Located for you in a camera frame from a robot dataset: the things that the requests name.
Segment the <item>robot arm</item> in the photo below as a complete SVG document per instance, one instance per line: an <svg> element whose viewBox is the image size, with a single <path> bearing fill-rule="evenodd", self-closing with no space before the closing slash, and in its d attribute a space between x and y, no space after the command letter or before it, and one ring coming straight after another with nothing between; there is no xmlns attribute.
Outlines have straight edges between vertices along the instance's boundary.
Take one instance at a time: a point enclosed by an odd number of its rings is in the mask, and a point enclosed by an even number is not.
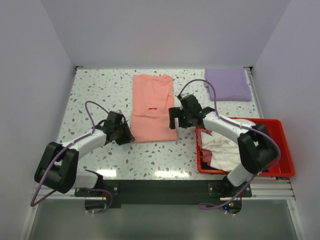
<svg viewBox="0 0 320 240"><path fill-rule="evenodd" d="M95 131L90 136L86 137L85 134L77 138L77 142L72 140L61 144L49 143L35 172L34 180L39 183L54 157L63 148L72 144L54 163L43 184L63 194L75 188L94 188L100 175L92 171L77 172L79 159L112 141L122 145L135 140L121 113L111 111L107 119L102 122L103 125L96 125Z"/></svg>
<svg viewBox="0 0 320 240"><path fill-rule="evenodd" d="M240 186L252 175L260 173L277 157L275 146L268 139L243 128L253 128L269 136L263 124L250 126L225 116L218 117L213 108L202 109L194 95L187 95L179 99L182 107L169 109L171 129L176 127L175 118L178 118L178 125L181 128L199 126L217 132L238 144L241 163L224 179L228 188Z"/></svg>

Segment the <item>glass panel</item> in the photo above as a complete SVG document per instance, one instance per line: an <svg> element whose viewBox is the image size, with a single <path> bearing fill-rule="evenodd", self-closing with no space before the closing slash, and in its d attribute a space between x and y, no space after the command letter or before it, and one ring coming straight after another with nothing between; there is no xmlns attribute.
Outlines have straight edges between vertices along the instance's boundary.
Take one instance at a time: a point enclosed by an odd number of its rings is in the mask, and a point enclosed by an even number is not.
<svg viewBox="0 0 320 240"><path fill-rule="evenodd" d="M297 239L285 200L247 200L235 217L186 205L123 205L93 217L84 200L47 200L31 240L284 240Z"/></svg>

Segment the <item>red basket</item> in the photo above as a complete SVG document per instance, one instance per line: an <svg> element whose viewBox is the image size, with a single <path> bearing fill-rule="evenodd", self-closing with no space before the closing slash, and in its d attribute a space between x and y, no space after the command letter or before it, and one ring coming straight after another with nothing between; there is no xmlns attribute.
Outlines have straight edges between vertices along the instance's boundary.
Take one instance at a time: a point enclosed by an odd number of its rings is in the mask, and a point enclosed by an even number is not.
<svg viewBox="0 0 320 240"><path fill-rule="evenodd" d="M295 175L295 169L292 164L291 156L289 153L286 137L282 124L276 119L262 119L262 118L245 118L256 124L263 124L269 131L271 138L278 144L281 151L280 161L269 168L266 172L262 172L262 177L293 177ZM198 146L198 134L196 132L196 158L197 158L197 169L202 174L228 174L226 171L218 170L207 165L202 161L202 151Z"/></svg>

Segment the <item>cable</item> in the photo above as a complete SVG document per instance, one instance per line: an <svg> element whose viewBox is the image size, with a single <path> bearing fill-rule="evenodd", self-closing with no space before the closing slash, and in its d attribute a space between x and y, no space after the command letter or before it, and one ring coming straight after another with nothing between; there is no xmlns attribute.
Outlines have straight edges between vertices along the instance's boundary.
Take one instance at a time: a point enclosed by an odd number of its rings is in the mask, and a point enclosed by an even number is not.
<svg viewBox="0 0 320 240"><path fill-rule="evenodd" d="M102 195L102 201L105 202L105 205L107 205L107 202L108 202L108 194L106 193L105 196Z"/></svg>
<svg viewBox="0 0 320 240"><path fill-rule="evenodd" d="M217 96L216 96L216 90L214 88L214 86L211 84L211 82L207 81L207 80L203 80L203 79L194 79L194 80L191 80L189 81L186 85L184 85L184 87L181 89L181 91L179 92L179 95L178 96L181 96L182 92L185 90L185 88L193 83L193 82L204 82L204 83L207 83L211 88L212 88L212 91L213 91L213 100L214 100L214 109L215 109L215 114L216 116L221 119L222 121L228 123L228 124L231 124L233 126L236 126L236 127L239 127L239 128L243 128L243 129L246 129L246 130L249 130L249 131L252 131L252 132L255 132L257 134L260 134L262 135L263 137L267 138L274 146L275 146L275 149L276 149L276 152L277 152L277 158L275 160L274 163L270 164L269 166L265 167L262 169L262 171L268 169L268 168L271 168L273 167L274 165L276 165L280 158L281 158L281 151L280 151L280 148L279 146L277 145L277 143L270 137L268 136L267 134L265 134L264 132L261 132L257 129L254 129L252 127L247 127L247 126L240 126L239 124L237 123L234 123L228 119L225 119L223 116L220 116L220 114L218 113L218 108L217 108ZM242 192L247 188L247 186L255 179L257 175L253 175L247 182L245 185L243 185L243 187L228 201L220 204L220 205L215 205L213 203L210 203L210 202L202 202L202 203L199 203L198 204L198 207L200 209L203 209L203 210L212 210L212 209L219 209L219 208L222 208L224 207L225 205L231 203L235 198L237 198L240 194L242 194Z"/></svg>
<svg viewBox="0 0 320 240"><path fill-rule="evenodd" d="M109 192L108 190L105 190L105 189L93 189L93 188L82 188L82 189L86 190L86 191L89 191L89 192L103 192L103 193L107 194L108 196L110 196L109 204L104 209L101 209L99 211L92 211L92 214L102 214L102 213L104 213L105 211L107 211L111 207L114 198L113 198L111 192Z"/></svg>
<svg viewBox="0 0 320 240"><path fill-rule="evenodd" d="M88 114L88 116L89 116L89 118L90 118L90 121L91 121L91 123L92 123L92 133L94 133L95 130L96 130L96 126L95 126L94 119L92 118L92 116L91 116L91 114L90 114L90 112L89 112L89 110L88 110L88 104L97 105L99 108L101 108L102 110L104 110L107 114L109 114L109 112L108 112L103 106L99 105L98 103L96 103L96 102L94 102L94 101L86 101L86 102L84 103L85 111L86 111L86 113Z"/></svg>
<svg viewBox="0 0 320 240"><path fill-rule="evenodd" d="M103 119L103 120L101 120L100 122L98 122L98 124L97 125L99 125L99 126L101 126L101 124L102 123L104 123L106 120L105 119Z"/></svg>
<svg viewBox="0 0 320 240"><path fill-rule="evenodd" d="M96 103L96 102L94 102L94 101L86 101L86 102L84 103L85 111L86 111L86 113L88 114L88 116L89 116L89 118L90 118L90 120L91 120L91 123L92 123L92 132L91 132L91 133L87 133L87 134L85 134L85 135L77 138L77 139L74 140L73 142L69 143L69 144L68 144L67 146L65 146L60 152L58 152L57 155L52 159L52 161L50 162L49 166L48 166L48 167L46 168L46 170L44 171L44 174L43 174L43 176L42 176L42 178L41 178L41 180L40 180L40 182L39 182L39 184L38 184L38 186L37 186L37 188L36 188L36 190L35 190L35 192L34 192L34 194L33 194L33 196L32 196L31 203L30 203L30 206L31 206L31 207L35 207L36 205L38 205L39 203L41 203L43 200L45 200L47 197L49 197L51 194L53 194L54 192L56 192L56 190L53 190L53 191L49 192L47 195L45 195L44 197L42 197L41 199L39 199L38 201L35 202L35 200L36 200L36 198L37 198L37 196L38 196L38 194L39 194L39 191L40 191L42 185L44 184L45 179L46 179L46 177L47 177L50 169L51 169L52 166L55 164L55 162L59 159L59 157L60 157L68 148L70 148L73 144L75 144L75 143L77 143L77 142L85 139L86 137L91 136L91 134L93 134L93 133L95 132L95 130L96 130L95 122L94 122L94 120L93 120L93 118L92 118L92 116L91 116L91 114L90 114L90 112L89 112L89 110L88 110L88 106L87 106L88 103L97 105L98 107L100 107L101 109L103 109L107 114L109 114L109 112L108 112L104 107L102 107L101 105L99 105L98 103ZM97 189L97 191L98 191L98 192L104 192L104 191L106 191L106 193L111 196L111 193L109 193L107 190L99 190L99 189Z"/></svg>

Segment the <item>white cloth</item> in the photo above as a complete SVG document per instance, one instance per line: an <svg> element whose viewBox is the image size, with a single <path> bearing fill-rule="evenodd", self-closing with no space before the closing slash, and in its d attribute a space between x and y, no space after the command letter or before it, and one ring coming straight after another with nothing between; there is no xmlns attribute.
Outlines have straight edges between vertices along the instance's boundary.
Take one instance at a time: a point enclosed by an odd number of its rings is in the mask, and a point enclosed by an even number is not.
<svg viewBox="0 0 320 240"><path fill-rule="evenodd" d="M247 119L237 119L240 123L256 125ZM210 167L231 172L241 162L239 147L229 138L217 132L206 134L201 132L202 149L212 152Z"/></svg>

